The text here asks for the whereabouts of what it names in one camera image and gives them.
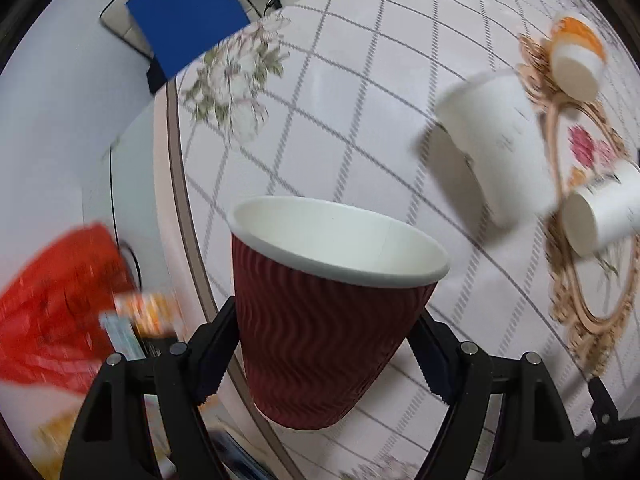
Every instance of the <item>paper cup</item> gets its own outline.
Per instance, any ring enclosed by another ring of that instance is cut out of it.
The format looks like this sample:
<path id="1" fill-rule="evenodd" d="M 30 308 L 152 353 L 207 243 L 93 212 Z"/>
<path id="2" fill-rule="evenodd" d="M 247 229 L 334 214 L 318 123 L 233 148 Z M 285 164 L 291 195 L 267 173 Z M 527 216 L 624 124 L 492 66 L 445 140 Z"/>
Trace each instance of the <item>paper cup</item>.
<path id="1" fill-rule="evenodd" d="M 286 428 L 335 424 L 411 330 L 446 252 L 403 222 L 323 200 L 253 198 L 227 221 L 255 405 Z"/>
<path id="2" fill-rule="evenodd" d="M 640 170 L 617 160 L 613 171 L 577 187 L 561 209 L 562 226 L 578 256 L 588 256 L 640 231 Z"/>
<path id="3" fill-rule="evenodd" d="M 537 117 L 513 70 L 456 86 L 435 113 L 469 159 L 495 224 L 511 226 L 556 207 Z"/>
<path id="4" fill-rule="evenodd" d="M 598 95 L 606 54 L 598 28 L 575 11 L 554 19 L 549 46 L 551 73 L 569 97 L 591 102 Z"/>

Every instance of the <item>blue folder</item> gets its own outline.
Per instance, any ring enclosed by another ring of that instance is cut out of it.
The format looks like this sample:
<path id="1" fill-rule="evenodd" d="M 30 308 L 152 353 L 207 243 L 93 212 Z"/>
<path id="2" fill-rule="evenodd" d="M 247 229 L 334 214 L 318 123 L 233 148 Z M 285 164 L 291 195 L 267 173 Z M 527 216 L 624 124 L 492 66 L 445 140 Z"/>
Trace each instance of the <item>blue folder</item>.
<path id="1" fill-rule="evenodd" d="M 238 0 L 129 0 L 166 78 L 249 23 Z"/>

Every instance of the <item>metal screw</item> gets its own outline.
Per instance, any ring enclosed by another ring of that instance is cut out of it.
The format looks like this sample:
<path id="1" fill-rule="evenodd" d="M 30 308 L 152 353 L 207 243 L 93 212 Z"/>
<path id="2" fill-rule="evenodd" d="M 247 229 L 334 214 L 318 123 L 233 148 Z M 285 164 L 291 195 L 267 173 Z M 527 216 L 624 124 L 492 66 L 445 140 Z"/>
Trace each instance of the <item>metal screw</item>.
<path id="1" fill-rule="evenodd" d="M 117 352 L 115 352 L 115 353 L 111 354 L 109 357 L 107 357 L 107 364 L 109 366 L 115 366 L 120 361 L 122 361 L 122 355 L 118 354 Z"/>
<path id="2" fill-rule="evenodd" d="M 532 365 L 539 365 L 542 362 L 542 358 L 535 352 L 527 352 L 525 358 Z"/>
<path id="3" fill-rule="evenodd" d="M 478 353 L 478 345 L 471 341 L 465 341 L 460 345 L 460 349 L 467 355 Z"/>
<path id="4" fill-rule="evenodd" d="M 181 355 L 184 354 L 187 349 L 187 343 L 183 341 L 178 341 L 177 343 L 169 346 L 169 353 L 172 355 Z"/>

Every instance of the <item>dark red paper cup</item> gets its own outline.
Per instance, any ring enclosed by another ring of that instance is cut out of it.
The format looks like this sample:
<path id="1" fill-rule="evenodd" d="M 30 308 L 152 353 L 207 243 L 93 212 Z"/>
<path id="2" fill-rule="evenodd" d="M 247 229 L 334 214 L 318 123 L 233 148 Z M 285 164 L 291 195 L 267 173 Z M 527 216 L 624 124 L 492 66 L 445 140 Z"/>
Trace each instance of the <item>dark red paper cup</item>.
<path id="1" fill-rule="evenodd" d="M 408 224 L 323 200 L 253 198 L 227 220 L 255 405 L 287 428 L 335 424 L 411 330 L 446 252 Z"/>

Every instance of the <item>white tablecloth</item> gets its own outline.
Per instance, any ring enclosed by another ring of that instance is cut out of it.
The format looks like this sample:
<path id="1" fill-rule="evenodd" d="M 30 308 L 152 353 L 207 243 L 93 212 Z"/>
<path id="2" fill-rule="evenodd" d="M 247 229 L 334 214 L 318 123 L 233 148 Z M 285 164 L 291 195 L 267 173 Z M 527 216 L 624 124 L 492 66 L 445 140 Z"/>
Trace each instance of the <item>white tablecloth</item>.
<path id="1" fill-rule="evenodd" d="M 375 210 L 415 225 L 449 251 L 451 271 L 428 305 L 433 317 L 490 354 L 539 352 L 574 430 L 588 427 L 586 383 L 567 327 L 550 313 L 544 224 L 532 220 L 511 231 L 492 225 L 472 173 L 433 116 L 434 100 L 451 85 L 523 62 L 518 35 L 539 41 L 561 9 L 583 12 L 606 39 L 600 100 L 633 153 L 638 69 L 585 0 L 303 0 L 179 73 L 168 86 L 169 112 L 178 115 L 169 129 L 179 134 L 193 228 L 217 306 L 233 293 L 225 222 L 233 202 L 296 194 Z M 576 124 L 594 142 L 603 140 L 584 115 L 562 116 L 563 187 L 586 172 L 567 140 Z M 628 261 L 621 259 L 621 279 Z M 582 265 L 583 293 L 594 313 L 605 315 L 622 285 L 596 262 Z M 634 309 L 602 375 L 622 404 L 640 370 L 639 333 Z M 491 406 L 470 478 L 481 478 L 488 459 L 498 405 Z M 381 465 L 412 478 L 445 412 L 405 343 L 336 426 L 273 431 L 298 469 L 287 467 L 293 478 L 364 478 Z"/>

